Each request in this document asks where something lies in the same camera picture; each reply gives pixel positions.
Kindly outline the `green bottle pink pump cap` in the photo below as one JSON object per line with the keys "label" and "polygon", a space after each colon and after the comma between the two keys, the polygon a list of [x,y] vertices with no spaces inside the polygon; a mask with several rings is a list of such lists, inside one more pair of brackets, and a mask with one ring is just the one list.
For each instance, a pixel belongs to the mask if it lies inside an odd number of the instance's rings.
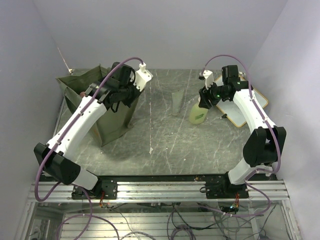
{"label": "green bottle pink pump cap", "polygon": [[199,107],[200,100],[201,98],[199,97],[197,102],[192,106],[188,118],[189,122],[194,125],[203,123],[209,111],[207,108]]}

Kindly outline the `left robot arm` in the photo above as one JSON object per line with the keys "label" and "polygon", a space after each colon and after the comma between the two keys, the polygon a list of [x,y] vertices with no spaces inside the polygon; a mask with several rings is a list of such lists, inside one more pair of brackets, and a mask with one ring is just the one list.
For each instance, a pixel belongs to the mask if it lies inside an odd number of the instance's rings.
{"label": "left robot arm", "polygon": [[101,180],[74,161],[75,151],[86,134],[98,127],[102,128],[102,145],[126,133],[138,99],[152,78],[144,62],[134,70],[123,61],[115,62],[106,76],[91,83],[60,131],[46,144],[34,147],[39,164],[36,180],[46,172],[64,185],[84,188],[89,198],[98,198],[102,193]]}

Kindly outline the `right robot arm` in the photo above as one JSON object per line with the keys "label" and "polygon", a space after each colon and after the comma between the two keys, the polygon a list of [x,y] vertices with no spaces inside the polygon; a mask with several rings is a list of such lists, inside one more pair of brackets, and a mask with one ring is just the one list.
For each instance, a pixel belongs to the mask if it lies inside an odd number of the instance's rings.
{"label": "right robot arm", "polygon": [[253,87],[239,76],[237,65],[222,67],[222,85],[215,83],[209,70],[202,70],[199,79],[204,81],[204,87],[199,90],[199,107],[210,109],[220,101],[233,102],[250,130],[242,150],[242,160],[227,173],[229,181],[220,186],[221,194],[231,198],[238,192],[237,185],[244,184],[255,173],[274,174],[279,170],[273,169],[272,165],[281,163],[287,132],[267,116]]}

